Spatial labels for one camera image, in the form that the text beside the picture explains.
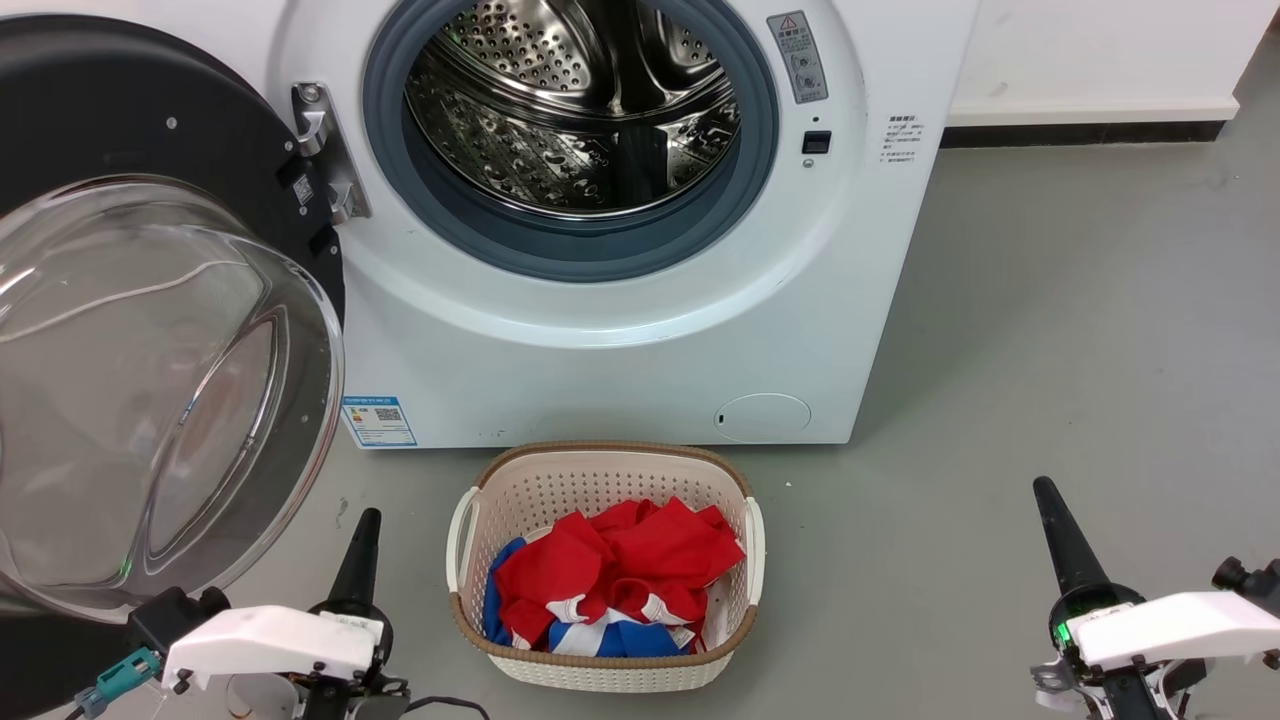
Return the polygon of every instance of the stainless steel drum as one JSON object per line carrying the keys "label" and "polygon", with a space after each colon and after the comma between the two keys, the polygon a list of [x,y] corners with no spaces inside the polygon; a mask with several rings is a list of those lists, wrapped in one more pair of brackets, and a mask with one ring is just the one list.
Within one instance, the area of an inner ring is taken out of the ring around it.
{"label": "stainless steel drum", "polygon": [[422,49],[406,87],[430,145],[502,202],[620,217],[698,184],[737,135],[714,53],[635,0],[472,5]]}

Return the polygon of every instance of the white washing machine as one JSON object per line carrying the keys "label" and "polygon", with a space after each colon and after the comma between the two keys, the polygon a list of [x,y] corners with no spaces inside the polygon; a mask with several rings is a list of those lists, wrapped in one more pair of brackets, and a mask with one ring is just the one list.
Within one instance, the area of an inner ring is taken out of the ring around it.
{"label": "white washing machine", "polygon": [[339,424],[846,441],[975,5],[6,0],[9,710],[252,565]]}
{"label": "white washing machine", "polygon": [[977,4],[10,0],[0,214],[224,206],[344,305],[362,447],[846,442]]}

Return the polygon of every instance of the metal hinge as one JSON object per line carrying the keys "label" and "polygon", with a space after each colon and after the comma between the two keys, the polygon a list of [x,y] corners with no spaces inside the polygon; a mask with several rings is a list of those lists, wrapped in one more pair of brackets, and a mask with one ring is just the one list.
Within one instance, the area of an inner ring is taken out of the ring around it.
{"label": "metal hinge", "polygon": [[369,197],[356,176],[338,115],[329,100],[329,88],[319,82],[293,85],[293,115],[298,123],[298,150],[310,158],[329,184],[333,224],[351,218],[367,218]]}

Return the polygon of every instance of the gray floor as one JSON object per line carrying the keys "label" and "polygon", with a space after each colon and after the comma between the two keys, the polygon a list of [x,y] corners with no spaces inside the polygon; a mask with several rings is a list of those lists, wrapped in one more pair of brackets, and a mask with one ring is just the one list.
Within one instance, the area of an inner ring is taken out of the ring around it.
{"label": "gray floor", "polygon": [[[769,565],[756,630],[704,691],[532,688],[462,639],[444,528],[489,452],[364,454],[343,433],[232,598],[314,602],[378,506],[393,669],[495,720],[1065,717],[1027,675],[1050,657],[1056,598],[1032,478],[1057,479],[1112,578],[1148,596],[1206,588],[1226,555],[1280,556],[1276,78],[1272,38],[1212,145],[942,154],[855,442],[726,450],[756,488]],[[1277,683],[1226,664],[1194,707],[1270,716]],[[131,702],[118,717],[155,705]],[[218,693],[160,710],[227,717]]]}

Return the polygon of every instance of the blue connector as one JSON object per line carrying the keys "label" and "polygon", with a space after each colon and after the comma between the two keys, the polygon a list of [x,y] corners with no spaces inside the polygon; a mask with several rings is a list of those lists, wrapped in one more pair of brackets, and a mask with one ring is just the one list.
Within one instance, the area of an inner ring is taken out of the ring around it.
{"label": "blue connector", "polygon": [[76,693],[74,702],[84,708],[86,720],[93,720],[106,712],[106,706],[118,697],[142,687],[142,683],[159,674],[160,659],[150,650],[143,648],[99,675],[97,684]]}

